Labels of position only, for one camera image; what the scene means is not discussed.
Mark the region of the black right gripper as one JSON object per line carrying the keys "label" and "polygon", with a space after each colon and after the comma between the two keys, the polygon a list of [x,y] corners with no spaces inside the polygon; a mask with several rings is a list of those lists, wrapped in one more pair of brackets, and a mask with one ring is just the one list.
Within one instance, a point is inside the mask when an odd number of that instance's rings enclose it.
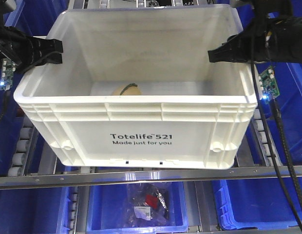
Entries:
{"label": "black right gripper", "polygon": [[242,36],[233,35],[220,47],[208,51],[209,62],[302,63],[302,17],[267,19],[265,25],[255,21],[244,29]]}

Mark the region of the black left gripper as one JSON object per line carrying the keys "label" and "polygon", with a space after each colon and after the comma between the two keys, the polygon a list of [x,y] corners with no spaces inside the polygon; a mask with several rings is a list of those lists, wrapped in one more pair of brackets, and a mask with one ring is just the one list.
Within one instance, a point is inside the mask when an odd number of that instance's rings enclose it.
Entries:
{"label": "black left gripper", "polygon": [[62,53],[60,40],[34,38],[15,27],[0,26],[0,68],[3,59],[10,59],[17,73],[25,73],[46,63],[62,64]]}

